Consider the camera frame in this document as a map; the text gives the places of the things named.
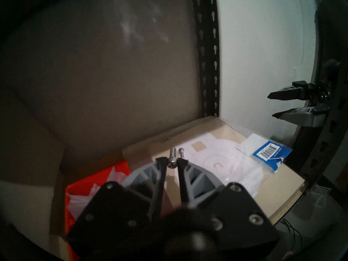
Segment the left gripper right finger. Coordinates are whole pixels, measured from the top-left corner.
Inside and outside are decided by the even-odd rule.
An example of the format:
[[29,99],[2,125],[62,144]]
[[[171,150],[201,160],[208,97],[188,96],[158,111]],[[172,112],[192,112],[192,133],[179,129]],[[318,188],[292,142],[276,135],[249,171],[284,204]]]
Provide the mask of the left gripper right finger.
[[188,226],[206,222],[217,238],[218,251],[272,251],[279,235],[262,209],[237,182],[227,186],[211,172],[178,158],[180,196],[183,204],[198,209]]

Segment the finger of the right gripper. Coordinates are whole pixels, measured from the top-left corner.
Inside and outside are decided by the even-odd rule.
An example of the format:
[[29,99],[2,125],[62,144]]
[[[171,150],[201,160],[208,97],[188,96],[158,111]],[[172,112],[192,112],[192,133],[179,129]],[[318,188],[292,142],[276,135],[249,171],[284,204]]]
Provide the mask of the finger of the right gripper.
[[309,84],[305,81],[292,82],[291,86],[284,87],[278,91],[271,92],[268,95],[268,99],[272,100],[302,100],[305,101],[309,98]]
[[321,103],[317,106],[294,108],[283,112],[278,112],[272,117],[301,127],[323,127],[330,107]]

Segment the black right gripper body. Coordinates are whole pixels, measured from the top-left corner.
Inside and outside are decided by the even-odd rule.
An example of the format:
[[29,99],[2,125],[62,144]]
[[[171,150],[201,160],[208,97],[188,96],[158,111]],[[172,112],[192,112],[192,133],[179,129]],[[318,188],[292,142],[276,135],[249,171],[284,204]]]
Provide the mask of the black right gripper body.
[[317,106],[322,103],[328,106],[332,105],[340,68],[341,63],[335,59],[330,59],[322,64],[315,83],[309,84],[309,106]]

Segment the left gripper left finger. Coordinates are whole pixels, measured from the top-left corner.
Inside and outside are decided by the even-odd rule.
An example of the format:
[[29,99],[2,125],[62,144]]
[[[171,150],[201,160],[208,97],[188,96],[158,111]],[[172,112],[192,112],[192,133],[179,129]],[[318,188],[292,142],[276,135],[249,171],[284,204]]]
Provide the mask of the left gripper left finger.
[[150,248],[156,246],[167,164],[167,157],[159,157],[122,183],[100,186],[66,236],[79,261],[123,261],[156,252]]

